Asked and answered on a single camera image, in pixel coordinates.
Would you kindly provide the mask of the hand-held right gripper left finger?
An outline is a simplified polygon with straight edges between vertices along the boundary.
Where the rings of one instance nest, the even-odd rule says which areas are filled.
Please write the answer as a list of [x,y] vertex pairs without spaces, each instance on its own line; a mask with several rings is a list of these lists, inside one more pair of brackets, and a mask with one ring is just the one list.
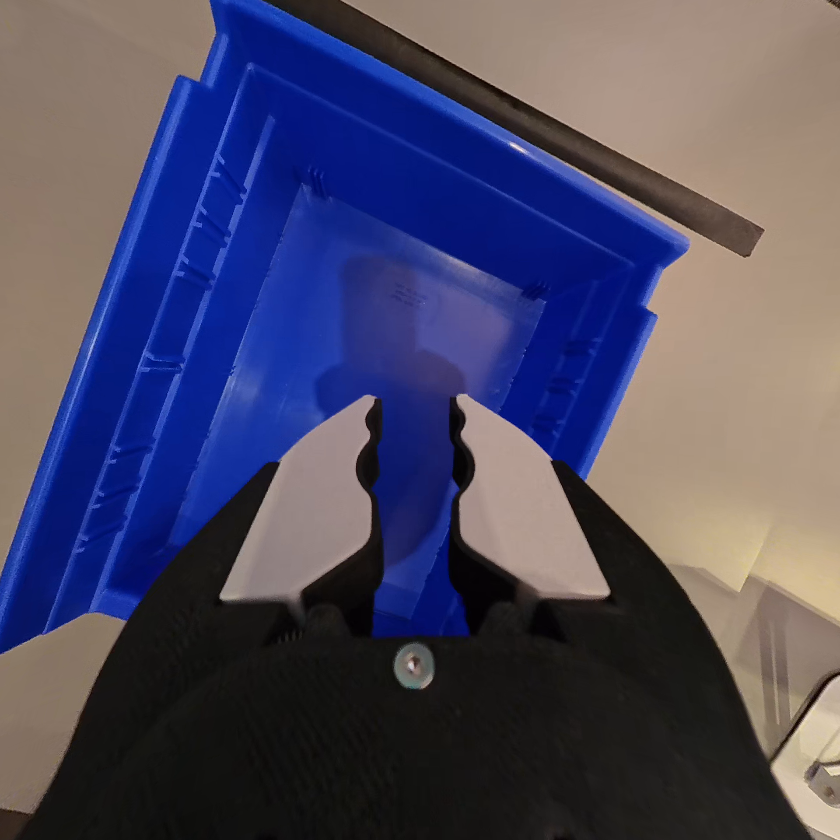
[[373,624],[384,574],[381,440],[382,400],[363,395],[265,464],[264,489],[238,515],[221,604],[279,604],[298,623],[329,605],[348,624]]

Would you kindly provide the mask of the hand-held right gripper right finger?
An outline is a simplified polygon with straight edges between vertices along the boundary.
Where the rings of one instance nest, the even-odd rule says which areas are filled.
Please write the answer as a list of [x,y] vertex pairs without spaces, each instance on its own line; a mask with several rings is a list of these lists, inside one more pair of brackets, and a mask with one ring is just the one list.
[[467,394],[450,400],[448,577],[467,624],[498,603],[604,602],[611,589],[548,453]]

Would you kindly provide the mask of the blue plastic bin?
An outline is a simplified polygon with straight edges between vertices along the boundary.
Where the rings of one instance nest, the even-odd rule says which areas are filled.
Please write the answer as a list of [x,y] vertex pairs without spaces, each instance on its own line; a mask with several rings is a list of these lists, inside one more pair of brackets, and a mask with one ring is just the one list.
[[211,2],[2,573],[2,652],[126,620],[269,461],[383,402],[376,635],[462,635],[445,572],[457,386],[585,478],[688,239],[271,2]]

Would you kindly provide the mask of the white plastic object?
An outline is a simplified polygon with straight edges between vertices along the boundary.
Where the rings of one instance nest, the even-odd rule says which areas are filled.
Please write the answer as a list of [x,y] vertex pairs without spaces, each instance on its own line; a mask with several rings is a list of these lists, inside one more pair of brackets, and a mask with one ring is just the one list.
[[839,807],[815,795],[805,772],[815,762],[839,760],[839,674],[825,677],[805,700],[771,759],[773,776],[814,838],[839,838]]

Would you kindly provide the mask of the black rubber strip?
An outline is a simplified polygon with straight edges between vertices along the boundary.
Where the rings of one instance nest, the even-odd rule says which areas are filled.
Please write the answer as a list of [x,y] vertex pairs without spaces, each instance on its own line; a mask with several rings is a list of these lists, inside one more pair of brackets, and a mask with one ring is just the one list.
[[763,236],[763,228],[746,217],[489,84],[348,3],[269,4],[400,71],[737,256],[750,257]]

